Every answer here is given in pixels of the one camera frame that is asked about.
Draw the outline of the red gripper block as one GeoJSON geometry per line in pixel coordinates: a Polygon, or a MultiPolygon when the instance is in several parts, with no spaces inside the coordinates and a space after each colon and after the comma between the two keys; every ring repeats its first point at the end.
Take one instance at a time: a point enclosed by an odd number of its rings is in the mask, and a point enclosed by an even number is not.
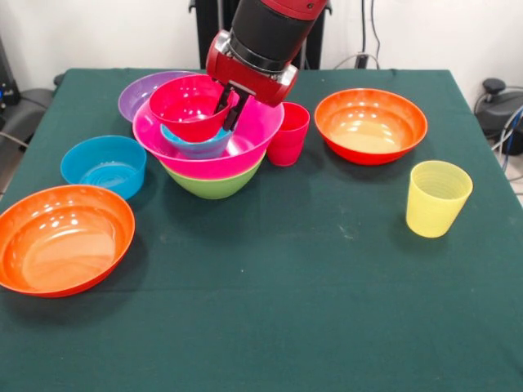
{"type": "Polygon", "coordinates": [[[250,96],[257,101],[275,107],[283,102],[297,80],[297,68],[286,65],[278,73],[267,73],[246,65],[233,52],[231,34],[220,30],[209,47],[206,70],[207,74],[224,85],[217,102],[214,114],[228,113],[222,125],[225,131],[233,131],[250,96]],[[235,104],[230,109],[230,98],[233,87],[238,90],[235,104]]]}

